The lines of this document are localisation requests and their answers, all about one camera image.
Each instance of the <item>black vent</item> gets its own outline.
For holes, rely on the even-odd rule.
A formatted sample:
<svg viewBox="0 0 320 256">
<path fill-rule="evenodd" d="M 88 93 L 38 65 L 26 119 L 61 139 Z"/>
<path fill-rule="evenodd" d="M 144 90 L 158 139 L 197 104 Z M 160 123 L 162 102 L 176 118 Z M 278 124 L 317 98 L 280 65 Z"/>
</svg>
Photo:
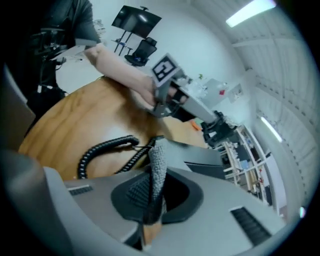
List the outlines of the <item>black vent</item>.
<svg viewBox="0 0 320 256">
<path fill-rule="evenodd" d="M 254 246 L 271 237 L 270 233 L 256 220 L 246 208 L 230 211 Z"/>
<path fill-rule="evenodd" d="M 69 192 L 72 196 L 80 195 L 93 190 L 91 186 L 81 186 L 79 188 L 69 188 Z"/>
</svg>

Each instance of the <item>black office chair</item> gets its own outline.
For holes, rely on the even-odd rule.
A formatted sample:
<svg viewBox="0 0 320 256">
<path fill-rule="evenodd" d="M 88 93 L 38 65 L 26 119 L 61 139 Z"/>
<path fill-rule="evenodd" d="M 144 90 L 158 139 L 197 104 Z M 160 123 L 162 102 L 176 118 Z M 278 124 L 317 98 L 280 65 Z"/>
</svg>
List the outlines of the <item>black office chair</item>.
<svg viewBox="0 0 320 256">
<path fill-rule="evenodd" d="M 147 64 L 149 56 L 157 50 L 156 44 L 156 40 L 147 37 L 140 42 L 132 55 L 125 55 L 124 57 L 132 66 L 143 67 Z"/>
</svg>

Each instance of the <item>wooden table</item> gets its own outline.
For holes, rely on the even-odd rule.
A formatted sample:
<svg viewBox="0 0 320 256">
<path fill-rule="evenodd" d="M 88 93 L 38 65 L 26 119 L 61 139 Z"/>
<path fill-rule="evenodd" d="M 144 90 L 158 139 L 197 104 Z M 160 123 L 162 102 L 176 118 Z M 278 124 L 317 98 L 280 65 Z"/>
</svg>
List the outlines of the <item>wooden table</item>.
<svg viewBox="0 0 320 256">
<path fill-rule="evenodd" d="M 164 135 L 169 140 L 206 147 L 202 133 L 195 131 L 191 123 L 172 117 L 155 118 L 138 107 L 128 88 L 102 78 L 52 107 L 26 136 L 19 152 L 56 169 L 62 179 L 72 180 L 86 150 L 127 135 L 137 137 L 140 146 L 156 135 Z M 114 174 L 135 153 L 128 147 L 96 157 L 87 167 L 88 177 Z"/>
</svg>

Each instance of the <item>white corrugated ceiling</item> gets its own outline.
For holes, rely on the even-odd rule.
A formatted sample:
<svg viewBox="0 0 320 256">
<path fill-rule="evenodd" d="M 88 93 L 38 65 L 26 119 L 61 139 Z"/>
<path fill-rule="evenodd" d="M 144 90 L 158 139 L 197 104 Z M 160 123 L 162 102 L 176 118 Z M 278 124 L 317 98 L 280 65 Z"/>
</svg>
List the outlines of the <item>white corrugated ceiling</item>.
<svg viewBox="0 0 320 256">
<path fill-rule="evenodd" d="M 230 28 L 226 20 L 251 0 L 193 0 L 191 5 L 227 35 L 246 69 L 256 73 L 254 100 L 280 133 L 295 161 L 303 202 L 310 199 L 319 169 L 320 79 L 299 31 L 279 7 Z"/>
</svg>

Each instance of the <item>black screen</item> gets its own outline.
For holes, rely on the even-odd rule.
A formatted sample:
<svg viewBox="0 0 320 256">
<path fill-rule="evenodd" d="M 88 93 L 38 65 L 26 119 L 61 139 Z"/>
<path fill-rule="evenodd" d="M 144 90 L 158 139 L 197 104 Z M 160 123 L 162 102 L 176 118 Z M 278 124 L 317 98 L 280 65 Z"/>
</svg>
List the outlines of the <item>black screen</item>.
<svg viewBox="0 0 320 256">
<path fill-rule="evenodd" d="M 124 5 L 112 26 L 146 38 L 160 20 L 160 17 L 150 12 Z"/>
</svg>

